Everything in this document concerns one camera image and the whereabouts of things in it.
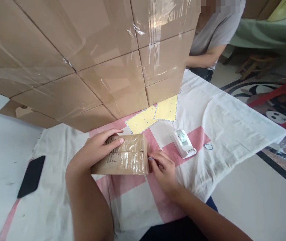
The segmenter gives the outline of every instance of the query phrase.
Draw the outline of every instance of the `dark pants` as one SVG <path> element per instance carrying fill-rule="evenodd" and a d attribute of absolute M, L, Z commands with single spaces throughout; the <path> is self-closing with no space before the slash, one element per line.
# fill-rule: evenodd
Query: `dark pants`
<path fill-rule="evenodd" d="M 213 70 L 208 70 L 207 68 L 191 68 L 190 71 L 202 79 L 205 79 L 207 82 L 210 82 L 212 79 Z"/>
<path fill-rule="evenodd" d="M 206 202 L 206 204 L 218 211 L 216 205 L 213 202 L 212 197 Z M 194 224 L 189 218 L 185 217 L 170 223 L 157 225 L 151 227 L 140 241 L 153 241 L 153 240 L 207 240 L 201 230 Z"/>

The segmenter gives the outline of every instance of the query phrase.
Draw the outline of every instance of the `green cloth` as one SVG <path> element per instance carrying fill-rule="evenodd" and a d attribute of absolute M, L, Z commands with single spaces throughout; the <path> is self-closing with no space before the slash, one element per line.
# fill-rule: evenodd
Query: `green cloth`
<path fill-rule="evenodd" d="M 286 19 L 268 22 L 242 18 L 230 44 L 243 48 L 286 49 Z"/>

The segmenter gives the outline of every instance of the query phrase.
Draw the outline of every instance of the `white tablecloth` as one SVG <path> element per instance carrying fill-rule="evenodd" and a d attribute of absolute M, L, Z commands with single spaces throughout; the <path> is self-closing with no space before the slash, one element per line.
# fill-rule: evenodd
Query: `white tablecloth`
<path fill-rule="evenodd" d="M 125 121 L 132 116 L 85 134 L 64 124 L 44 130 L 31 156 L 46 156 L 38 189 L 16 202 L 0 240 L 72 240 L 66 166 L 89 135 L 110 128 L 130 134 Z M 188 133 L 195 156 L 180 158 L 169 136 L 177 129 Z M 176 162 L 178 181 L 204 202 L 236 164 L 286 135 L 279 125 L 189 70 L 178 95 L 176 121 L 160 120 L 143 133 L 152 150 L 162 149 Z M 213 150 L 205 149 L 206 143 Z M 118 240 L 139 240 L 150 226 L 185 215 L 166 198 L 153 173 L 94 178 L 111 208 Z"/>

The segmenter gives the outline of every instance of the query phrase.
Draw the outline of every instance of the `gray t-shirt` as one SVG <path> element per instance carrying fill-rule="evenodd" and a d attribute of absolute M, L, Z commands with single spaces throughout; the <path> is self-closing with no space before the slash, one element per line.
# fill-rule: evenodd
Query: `gray t-shirt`
<path fill-rule="evenodd" d="M 221 0 L 221 3 L 224 3 L 224 6 L 217 7 L 200 33 L 195 33 L 190 55 L 202 55 L 208 49 L 230 43 L 238 28 L 246 1 Z M 214 70 L 216 63 L 208 69 Z"/>

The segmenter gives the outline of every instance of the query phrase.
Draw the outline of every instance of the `person's left hand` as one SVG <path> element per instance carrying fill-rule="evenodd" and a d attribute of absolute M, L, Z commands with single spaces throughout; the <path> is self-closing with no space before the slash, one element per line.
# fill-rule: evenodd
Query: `person's left hand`
<path fill-rule="evenodd" d="M 68 172 L 83 172 L 88 171 L 90 168 L 106 157 L 114 148 L 118 147 L 124 142 L 123 138 L 119 138 L 112 143 L 105 145 L 105 141 L 110 136 L 115 136 L 117 133 L 122 133 L 123 130 L 111 129 L 96 134 L 90 138 L 85 145 L 76 153 L 67 166 L 66 173 Z"/>

